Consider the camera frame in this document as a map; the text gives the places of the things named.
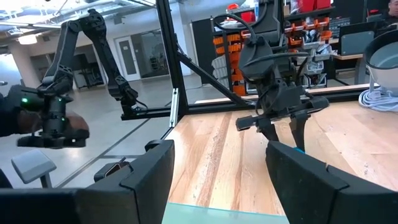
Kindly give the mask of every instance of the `black metal frame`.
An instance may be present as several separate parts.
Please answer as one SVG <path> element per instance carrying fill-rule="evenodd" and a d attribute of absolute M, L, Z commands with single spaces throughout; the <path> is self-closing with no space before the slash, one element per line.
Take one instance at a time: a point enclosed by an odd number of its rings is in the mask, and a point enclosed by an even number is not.
<path fill-rule="evenodd" d="M 164 41 L 165 54 L 167 63 L 169 65 L 170 76 L 172 79 L 173 88 L 179 89 L 179 103 L 178 103 L 178 120 L 185 115 L 202 114 L 202 113 L 217 113 L 236 110 L 250 110 L 254 109 L 252 104 L 247 103 L 244 99 L 236 96 L 229 89 L 220 84 L 212 75 L 206 73 L 198 65 L 192 63 L 192 60 L 178 51 L 177 36 L 174 32 L 172 15 L 170 13 L 170 3 L 168 0 L 156 2 L 157 13 L 162 30 L 162 38 Z M 206 78 L 209 83 L 218 91 L 222 92 L 231 101 L 220 101 L 214 103 L 200 103 L 189 105 L 187 100 L 187 93 L 183 81 L 183 75 L 180 62 L 197 73 L 199 76 Z M 355 88 L 348 90 L 325 91 L 323 93 L 314 93 L 314 96 L 325 96 L 330 102 L 342 102 L 357 100 L 359 94 L 367 88 Z"/>

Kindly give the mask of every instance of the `metal bracket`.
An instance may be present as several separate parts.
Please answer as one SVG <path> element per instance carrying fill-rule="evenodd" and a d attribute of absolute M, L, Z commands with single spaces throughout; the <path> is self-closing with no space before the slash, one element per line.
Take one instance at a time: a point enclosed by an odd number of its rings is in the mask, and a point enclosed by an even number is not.
<path fill-rule="evenodd" d="M 174 128 L 175 125 L 177 124 L 179 101 L 180 101 L 180 93 L 178 92 L 178 88 L 174 88 L 172 94 L 172 105 L 170 109 L 170 124 L 169 124 L 170 128 Z"/>

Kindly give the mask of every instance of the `floor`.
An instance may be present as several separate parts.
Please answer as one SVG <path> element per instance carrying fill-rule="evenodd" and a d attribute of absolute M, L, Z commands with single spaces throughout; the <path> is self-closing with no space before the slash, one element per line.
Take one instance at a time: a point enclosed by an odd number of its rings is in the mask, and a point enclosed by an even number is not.
<path fill-rule="evenodd" d="M 268 140 L 255 128 L 236 131 L 237 118 L 253 111 L 184 116 L 167 139 L 175 141 L 169 202 L 270 215 L 284 211 L 269 178 Z M 294 147 L 289 119 L 276 122 L 282 143 Z M 398 190 L 398 114 L 333 103 L 312 115 L 306 153 L 329 165 Z"/>
<path fill-rule="evenodd" d="M 140 101 L 150 108 L 171 102 L 172 85 L 168 76 L 132 82 L 131 86 L 139 92 Z M 185 88 L 191 104 L 198 100 L 224 97 L 212 86 L 202 86 L 197 75 L 185 77 Z M 93 174 L 102 166 L 123 156 L 127 156 L 128 160 L 139 157 L 148 141 L 160 138 L 169 128 L 169 118 L 121 121 L 120 104 L 103 87 L 75 92 L 72 97 L 75 101 L 68 104 L 68 108 L 87 120 L 91 137 L 87 140 L 87 146 L 81 149 L 41 149 L 57 165 L 57 169 L 50 174 L 53 185 L 57 187 L 86 187 L 92 184 Z M 32 149 L 16 147 L 19 137 L 14 135 L 0 139 L 0 168 L 16 188 L 40 187 L 39 181 L 22 183 L 11 165 L 12 157 Z"/>

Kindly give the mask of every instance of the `gray chair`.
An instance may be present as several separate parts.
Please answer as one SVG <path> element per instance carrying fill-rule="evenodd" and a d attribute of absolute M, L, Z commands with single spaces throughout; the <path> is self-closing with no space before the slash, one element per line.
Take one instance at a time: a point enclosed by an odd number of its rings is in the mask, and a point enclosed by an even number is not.
<path fill-rule="evenodd" d="M 382 19 L 381 19 L 381 16 L 382 16 L 382 14 L 371 15 L 371 16 L 368 16 L 368 17 L 366 18 L 366 21 L 367 21 L 367 22 L 377 22 L 377 21 L 381 21 L 381 20 L 382 20 Z"/>
<path fill-rule="evenodd" d="M 52 188 L 50 172 L 57 166 L 42 151 L 35 149 L 11 159 L 12 166 L 24 184 L 39 179 L 43 188 Z"/>

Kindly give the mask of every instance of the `wooden table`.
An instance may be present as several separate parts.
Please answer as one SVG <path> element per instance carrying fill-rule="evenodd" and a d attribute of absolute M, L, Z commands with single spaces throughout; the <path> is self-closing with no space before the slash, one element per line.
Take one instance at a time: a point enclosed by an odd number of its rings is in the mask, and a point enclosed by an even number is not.
<path fill-rule="evenodd" d="M 365 83 L 366 77 L 366 63 L 363 59 L 363 54 L 357 55 L 333 55 L 337 60 L 352 60 L 357 59 L 355 66 L 354 85 Z"/>
<path fill-rule="evenodd" d="M 235 111 L 184 116 L 175 141 L 169 201 L 201 207 L 283 215 L 265 162 L 267 139 L 255 128 L 238 132 Z M 282 143 L 295 146 L 289 120 L 276 123 Z M 306 151 L 351 174 L 398 190 L 398 114 L 333 103 L 305 128 Z"/>

